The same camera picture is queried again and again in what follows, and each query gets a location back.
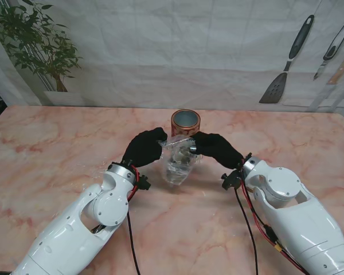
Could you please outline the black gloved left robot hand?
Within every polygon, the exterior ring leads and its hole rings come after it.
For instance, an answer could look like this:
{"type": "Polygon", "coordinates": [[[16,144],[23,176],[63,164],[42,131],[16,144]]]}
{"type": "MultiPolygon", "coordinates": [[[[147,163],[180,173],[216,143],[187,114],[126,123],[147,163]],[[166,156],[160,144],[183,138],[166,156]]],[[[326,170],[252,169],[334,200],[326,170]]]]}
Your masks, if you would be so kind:
{"type": "Polygon", "coordinates": [[[139,168],[159,160],[162,155],[160,142],[166,140],[167,133],[162,127],[139,133],[130,141],[122,163],[139,168]]]}

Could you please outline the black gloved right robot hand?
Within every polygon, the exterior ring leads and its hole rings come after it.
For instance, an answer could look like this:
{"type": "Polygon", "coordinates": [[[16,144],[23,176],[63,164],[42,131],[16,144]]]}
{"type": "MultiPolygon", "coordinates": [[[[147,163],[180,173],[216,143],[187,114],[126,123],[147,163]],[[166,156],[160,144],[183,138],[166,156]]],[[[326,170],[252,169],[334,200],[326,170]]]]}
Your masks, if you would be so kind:
{"type": "Polygon", "coordinates": [[[244,157],[223,136],[199,131],[191,138],[195,141],[195,154],[211,157],[231,170],[241,166],[244,157]]]}

